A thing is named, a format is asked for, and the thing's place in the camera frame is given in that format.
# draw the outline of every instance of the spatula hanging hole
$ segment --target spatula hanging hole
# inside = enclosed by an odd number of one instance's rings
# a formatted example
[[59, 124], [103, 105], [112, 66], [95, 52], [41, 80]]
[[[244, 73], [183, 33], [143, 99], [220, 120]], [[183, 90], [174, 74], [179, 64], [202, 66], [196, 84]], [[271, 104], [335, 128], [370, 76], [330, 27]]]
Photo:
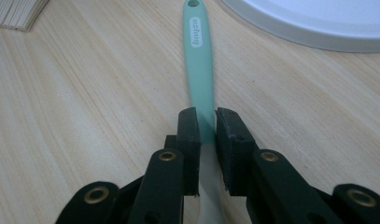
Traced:
[[199, 6], [198, 0], [190, 0], [189, 1], [189, 7], [197, 7]]

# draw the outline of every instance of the metal rivet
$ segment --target metal rivet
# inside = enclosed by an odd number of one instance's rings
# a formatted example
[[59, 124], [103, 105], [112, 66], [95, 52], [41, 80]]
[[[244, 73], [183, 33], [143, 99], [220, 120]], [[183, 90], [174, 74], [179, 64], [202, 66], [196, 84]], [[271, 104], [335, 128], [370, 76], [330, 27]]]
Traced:
[[363, 205], [365, 207], [375, 207], [376, 199], [368, 193], [365, 193], [358, 189], [349, 189], [346, 192], [347, 196], [353, 200], [353, 202]]
[[172, 161], [176, 158], [176, 154], [170, 151], [166, 151], [160, 154], [161, 161]]
[[84, 201], [85, 203], [99, 203], [103, 201], [104, 199], [107, 198], [109, 193], [108, 188], [106, 187], [96, 187], [91, 190], [89, 190], [85, 196], [84, 196]]
[[278, 161], [279, 160], [279, 157], [272, 152], [262, 152], [261, 156], [266, 161]]

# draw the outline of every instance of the white round lid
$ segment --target white round lid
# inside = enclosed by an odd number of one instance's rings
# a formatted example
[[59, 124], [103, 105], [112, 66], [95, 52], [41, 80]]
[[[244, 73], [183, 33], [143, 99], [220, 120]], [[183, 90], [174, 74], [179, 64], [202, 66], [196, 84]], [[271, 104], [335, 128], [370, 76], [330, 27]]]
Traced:
[[318, 49], [380, 52], [380, 0], [223, 0], [239, 16]]

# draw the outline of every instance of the white label on handle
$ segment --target white label on handle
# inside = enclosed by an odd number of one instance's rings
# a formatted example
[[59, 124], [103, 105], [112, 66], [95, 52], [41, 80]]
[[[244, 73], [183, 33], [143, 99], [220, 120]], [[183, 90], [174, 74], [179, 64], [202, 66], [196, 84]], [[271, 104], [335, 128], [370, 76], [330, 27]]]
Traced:
[[201, 19], [192, 17], [190, 18], [190, 45], [193, 48], [200, 48], [203, 44]]

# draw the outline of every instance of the light wood grain surface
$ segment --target light wood grain surface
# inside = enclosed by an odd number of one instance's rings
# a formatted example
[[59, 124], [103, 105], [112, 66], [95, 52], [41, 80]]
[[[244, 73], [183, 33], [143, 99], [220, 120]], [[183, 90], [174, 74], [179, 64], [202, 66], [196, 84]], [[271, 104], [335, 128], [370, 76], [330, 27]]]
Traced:
[[[53, 223], [81, 187], [145, 172], [190, 106], [182, 4], [50, 0], [30, 33], [0, 29], [0, 223]], [[216, 107], [312, 186], [380, 194], [380, 54], [310, 49], [205, 4]], [[229, 223], [250, 223], [245, 199], [222, 195]]]

